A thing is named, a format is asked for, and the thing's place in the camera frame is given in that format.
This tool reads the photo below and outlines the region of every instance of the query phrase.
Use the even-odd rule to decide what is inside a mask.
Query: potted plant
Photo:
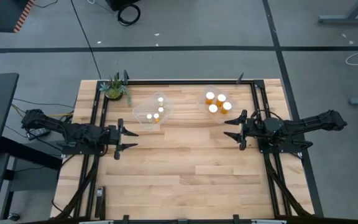
[[[118,79],[118,73],[114,77],[114,80],[110,77],[110,80],[101,84],[100,91],[104,92],[104,95],[112,101],[118,101],[122,98],[123,94],[127,95],[128,106],[132,106],[132,95],[128,90],[128,87],[123,85],[123,81]]]

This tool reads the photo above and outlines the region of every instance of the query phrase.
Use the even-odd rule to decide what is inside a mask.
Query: concrete floor
[[[41,5],[48,2],[38,1]],[[86,0],[74,2],[92,47],[273,45],[259,0],[143,0],[138,3],[142,17],[130,27],[120,26],[114,15]],[[358,46],[358,25],[316,22],[320,14],[346,13],[354,2],[268,1],[281,46]],[[0,33],[0,48],[51,47],[88,47],[69,1],[45,9],[35,7],[18,34]],[[344,63],[353,53],[283,53],[300,116],[334,109],[349,124],[338,133],[306,135],[314,142],[309,152],[326,217],[358,219],[358,106],[347,102],[358,96],[358,66]],[[237,78],[242,72],[244,78],[282,77],[274,51],[96,52],[95,58],[102,78],[123,69],[131,78]],[[75,102],[80,80],[98,78],[91,54],[85,52],[0,54],[2,72],[20,74],[16,98],[67,105]],[[15,103],[22,109],[41,108],[47,113],[69,111]],[[24,133],[14,111],[7,125]],[[8,129],[4,136],[27,142]],[[60,138],[52,134],[48,140]],[[22,215],[20,222],[44,220],[53,193],[54,188],[22,192],[11,211]]]

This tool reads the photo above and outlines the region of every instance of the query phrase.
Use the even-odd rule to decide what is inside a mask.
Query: black floor tape line
[[[275,52],[276,52],[276,56],[277,56],[277,60],[278,60],[278,65],[280,66],[283,85],[284,85],[284,88],[285,88],[285,92],[287,94],[287,99],[288,99],[288,104],[290,106],[292,119],[296,120],[296,119],[299,119],[299,113],[298,113],[298,109],[296,108],[296,102],[295,102],[295,97],[294,97],[293,92],[292,92],[290,78],[288,76],[287,67],[285,66],[283,52],[282,52],[282,49],[280,47],[280,43],[278,41],[276,28],[274,26],[273,15],[272,15],[272,12],[270,10],[270,6],[269,6],[268,1],[267,0],[262,0],[262,2],[263,2],[263,5],[264,5],[264,8],[265,8],[266,18],[267,18],[268,26],[269,26],[269,29],[270,29],[270,34],[272,35],[273,44],[274,44],[274,47],[275,47]],[[308,151],[305,150],[302,153],[302,156],[303,156],[303,159],[302,159],[303,168],[304,168],[305,174],[306,174],[306,181],[308,183],[308,187],[309,187],[309,191],[310,191],[310,197],[311,197],[313,208],[314,208],[314,213],[318,217],[323,217],[323,209],[321,207],[321,201],[320,201],[320,198],[319,198],[319,195],[318,195],[317,186],[316,186],[316,180],[314,179],[314,174],[313,174],[313,170],[312,170],[311,161],[310,161]]]
[[[283,51],[332,52],[358,51],[358,46],[339,47],[274,47],[274,46],[169,46],[169,47],[93,47],[93,52],[166,52],[166,51]],[[81,53],[88,47],[0,48],[0,53]]]

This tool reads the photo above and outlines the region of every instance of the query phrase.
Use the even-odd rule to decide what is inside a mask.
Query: wooden table
[[[89,123],[96,82],[81,82],[74,123]],[[270,110],[290,119],[281,81],[264,82]],[[216,87],[237,101],[235,113],[228,119],[238,117],[243,109],[249,114],[254,111],[249,85]],[[124,151],[119,161],[114,160],[113,150],[100,158],[96,187],[106,186],[106,219],[121,220],[123,215],[130,215],[131,220],[232,219],[233,214],[240,218],[273,218],[264,159],[257,142],[247,138],[247,149],[240,151],[238,144],[223,134],[238,132],[239,126],[217,124],[198,109],[196,101],[204,88],[205,85],[130,85],[131,108],[126,96],[109,102],[105,126],[123,118],[125,127],[139,134],[124,136],[123,143],[139,145]],[[174,113],[166,123],[147,131],[134,118],[132,109],[156,91],[173,101]],[[262,107],[262,98],[258,97]],[[101,95],[96,124],[103,99]],[[281,159],[288,189],[305,210],[313,213],[301,161],[290,154],[281,154]],[[82,161],[83,156],[77,155],[60,172],[55,195],[60,208],[78,188]],[[283,214],[278,187],[276,191]],[[85,192],[80,215],[85,214],[87,196]],[[58,213],[53,208],[51,216]]]

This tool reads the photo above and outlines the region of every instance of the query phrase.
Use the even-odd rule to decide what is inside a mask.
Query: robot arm
[[[243,110],[240,117],[225,121],[226,124],[241,124],[240,133],[225,132],[227,136],[240,143],[240,150],[246,148],[246,137],[255,137],[267,141],[271,146],[278,147],[291,136],[316,131],[340,131],[347,123],[337,111],[329,110],[317,116],[301,119],[298,121],[282,120],[280,118],[257,119],[255,112],[247,118],[247,111]]]
[[[137,144],[121,144],[121,134],[138,136],[124,127],[124,121],[118,119],[117,126],[100,128],[92,124],[68,124],[44,115],[42,110],[28,110],[22,120],[22,128],[46,128],[63,135],[65,143],[61,144],[64,154],[89,154],[103,156],[107,145],[115,145],[114,158],[120,158],[120,152]]]

